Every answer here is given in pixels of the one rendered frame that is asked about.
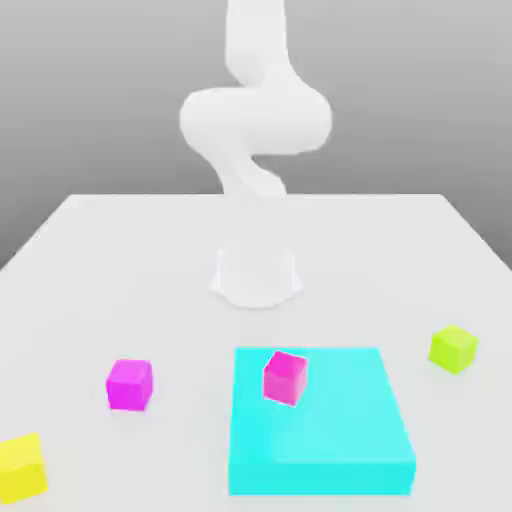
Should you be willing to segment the large cyan box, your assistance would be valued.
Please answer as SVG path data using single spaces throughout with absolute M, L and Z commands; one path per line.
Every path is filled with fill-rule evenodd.
M 308 361 L 296 406 L 263 396 L 273 349 L 234 353 L 229 494 L 409 494 L 416 456 L 379 350 L 290 351 Z

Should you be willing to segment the small lime green cube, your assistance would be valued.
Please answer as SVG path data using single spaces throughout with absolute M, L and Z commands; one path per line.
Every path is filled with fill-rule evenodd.
M 432 335 L 428 360 L 458 374 L 473 362 L 477 345 L 476 336 L 461 327 L 449 325 Z

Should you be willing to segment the small pink cube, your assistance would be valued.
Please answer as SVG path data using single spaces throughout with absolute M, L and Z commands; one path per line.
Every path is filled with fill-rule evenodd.
M 295 407 L 308 381 L 308 359 L 277 350 L 263 369 L 263 397 Z

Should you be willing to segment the small magenta cube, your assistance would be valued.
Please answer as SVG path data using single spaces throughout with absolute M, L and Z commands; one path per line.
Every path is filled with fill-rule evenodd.
M 151 362 L 118 359 L 107 377 L 106 391 L 111 409 L 144 411 L 153 392 Z

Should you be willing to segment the small yellow cube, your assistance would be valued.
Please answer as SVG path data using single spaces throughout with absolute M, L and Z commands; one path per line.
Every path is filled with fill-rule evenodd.
M 33 497 L 47 489 L 39 435 L 30 433 L 0 442 L 0 504 Z

